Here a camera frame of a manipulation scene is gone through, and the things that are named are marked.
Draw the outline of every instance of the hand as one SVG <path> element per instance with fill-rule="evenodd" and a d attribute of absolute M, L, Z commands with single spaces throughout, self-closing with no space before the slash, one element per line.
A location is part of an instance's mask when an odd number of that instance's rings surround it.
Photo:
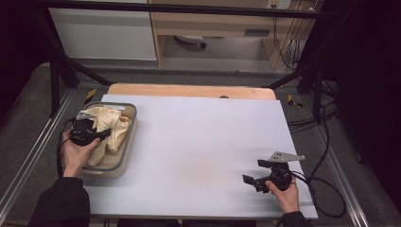
<path fill-rule="evenodd" d="M 271 191 L 271 194 L 276 197 L 284 214 L 300 210 L 298 187 L 295 181 L 295 177 L 292 177 L 291 184 L 289 185 L 289 188 L 285 191 L 281 191 L 280 189 L 278 189 L 276 185 L 271 181 L 266 181 L 266 186 Z"/>
<path fill-rule="evenodd" d="M 62 134 L 62 144 L 61 153 L 64 155 L 65 170 L 63 177 L 77 177 L 82 171 L 83 166 L 89 159 L 91 152 L 95 149 L 100 142 L 97 138 L 92 141 L 91 144 L 81 147 L 74 144 L 70 139 L 70 131 L 65 131 Z"/>

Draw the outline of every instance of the white table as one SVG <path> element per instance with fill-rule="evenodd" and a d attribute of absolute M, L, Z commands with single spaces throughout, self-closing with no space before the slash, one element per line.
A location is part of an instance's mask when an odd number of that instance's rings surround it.
<path fill-rule="evenodd" d="M 272 194 L 242 174 L 266 177 L 257 165 L 276 151 L 295 154 L 279 101 L 177 96 L 115 96 L 136 106 L 138 130 L 126 173 L 86 182 L 94 216 L 116 218 L 279 218 Z M 299 162 L 290 169 L 302 172 Z M 317 218 L 298 183 L 301 211 Z"/>

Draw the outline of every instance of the floor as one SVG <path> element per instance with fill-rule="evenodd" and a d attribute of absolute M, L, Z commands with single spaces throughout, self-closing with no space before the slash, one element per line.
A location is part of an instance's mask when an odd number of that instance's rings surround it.
<path fill-rule="evenodd" d="M 257 39 L 228 39 L 207 38 L 207 47 L 201 49 L 193 44 L 185 44 L 169 37 L 166 41 L 165 60 L 163 65 L 143 62 L 105 62 L 87 61 L 86 65 L 102 77 L 119 82 L 136 83 L 171 83 L 171 84 L 197 84 L 197 85 L 226 85 L 260 87 L 289 74 L 283 65 L 279 69 L 269 68 L 268 56 L 261 51 L 261 42 Z M 64 90 L 71 92 L 68 108 L 62 113 L 61 119 L 75 114 L 83 106 L 88 91 L 97 88 L 94 100 L 101 99 L 107 92 L 107 87 L 94 84 L 83 75 L 78 89 Z M 275 90 L 277 98 L 282 101 L 283 110 L 288 122 L 307 119 L 310 117 L 311 96 L 299 96 L 296 92 L 298 80 L 286 84 Z M 300 105 L 288 105 L 288 95 Z M 20 167 L 28 166 L 26 157 L 32 154 L 32 148 L 39 147 L 38 138 L 41 138 L 43 129 L 50 122 L 50 89 L 49 75 L 46 67 L 38 68 L 32 79 L 21 93 L 19 102 L 11 109 L 0 122 L 0 194 L 12 200 L 12 206 L 1 203 L 0 215 L 7 215 L 3 226 L 24 226 L 32 212 L 37 195 L 52 184 L 57 177 L 54 163 L 54 147 L 56 141 L 55 131 L 46 137 L 42 145 L 41 155 L 34 157 L 37 164 L 32 165 L 26 179 L 17 179 Z M 323 104 L 328 103 L 332 97 L 323 98 Z M 355 214 L 349 210 L 341 218 L 330 218 L 319 211 L 319 219 L 313 220 L 315 226 L 401 226 L 401 217 L 392 205 L 390 199 L 381 188 L 373 171 L 364 164 L 357 162 L 352 142 L 341 120 L 333 117 L 327 121 L 330 134 L 330 155 L 323 162 L 317 176 L 324 178 L 338 188 L 350 189 L 357 200 L 363 215 L 362 219 L 369 223 L 356 223 Z M 322 125 L 292 134 L 295 148 L 308 158 L 302 164 L 304 173 L 310 174 L 323 154 L 326 134 Z M 346 175 L 344 187 L 339 181 L 339 175 Z M 10 188 L 10 185 L 20 185 L 19 190 Z M 337 194 L 320 182 L 315 182 L 317 201 L 323 211 L 338 214 L 342 205 Z M 93 225 L 102 225 L 102 219 L 93 220 Z M 269 222 L 260 225 L 271 225 Z"/>

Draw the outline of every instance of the beige cloth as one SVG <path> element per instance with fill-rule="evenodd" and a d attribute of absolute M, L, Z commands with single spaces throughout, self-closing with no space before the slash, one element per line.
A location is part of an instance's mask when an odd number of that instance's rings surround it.
<path fill-rule="evenodd" d="M 106 148 L 113 153 L 118 152 L 130 126 L 130 119 L 122 116 L 120 111 L 106 107 L 94 107 L 83 112 L 95 116 L 92 120 L 95 121 L 96 131 L 112 129 L 112 134 L 106 137 L 105 141 L 102 141 L 91 153 L 88 165 L 96 166 L 103 158 Z"/>

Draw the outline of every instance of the handheld device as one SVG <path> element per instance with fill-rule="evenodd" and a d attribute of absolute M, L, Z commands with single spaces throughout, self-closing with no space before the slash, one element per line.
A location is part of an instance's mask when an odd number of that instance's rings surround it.
<path fill-rule="evenodd" d="M 112 134 L 111 129 L 96 131 L 96 129 L 93 128 L 95 122 L 90 119 L 93 117 L 94 116 L 91 114 L 83 112 L 78 113 L 70 135 L 70 139 L 74 144 L 86 146 L 92 143 L 96 138 L 104 140 L 107 136 Z"/>
<path fill-rule="evenodd" d="M 257 192 L 269 192 L 269 189 L 266 186 L 266 181 L 273 182 L 277 188 L 285 191 L 289 188 L 289 184 L 292 180 L 288 162 L 300 161 L 304 159 L 304 156 L 276 151 L 273 153 L 273 155 L 271 155 L 268 161 L 257 160 L 257 164 L 259 166 L 271 169 L 271 174 L 268 177 L 254 179 L 253 177 L 242 175 L 242 179 L 244 183 L 252 185 Z"/>

